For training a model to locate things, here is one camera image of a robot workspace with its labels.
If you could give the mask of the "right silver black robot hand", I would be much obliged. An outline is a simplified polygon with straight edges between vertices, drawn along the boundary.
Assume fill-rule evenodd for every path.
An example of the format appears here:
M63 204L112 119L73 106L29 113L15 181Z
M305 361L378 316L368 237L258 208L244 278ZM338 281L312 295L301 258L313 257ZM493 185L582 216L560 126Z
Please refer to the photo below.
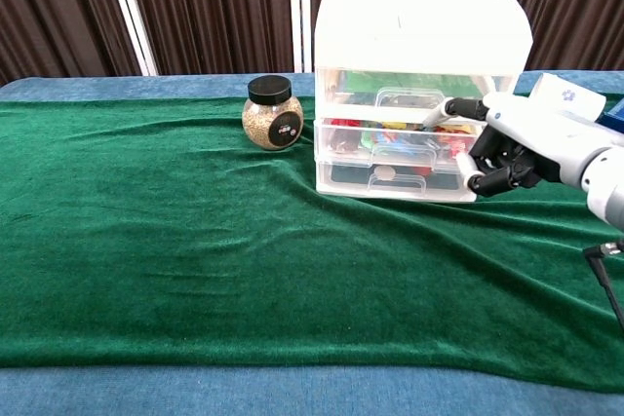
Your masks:
M456 117L485 124L469 151L467 187L479 196L542 180L582 190L590 200L606 200L623 188L623 136L568 108L507 93L451 97L430 111L423 126Z

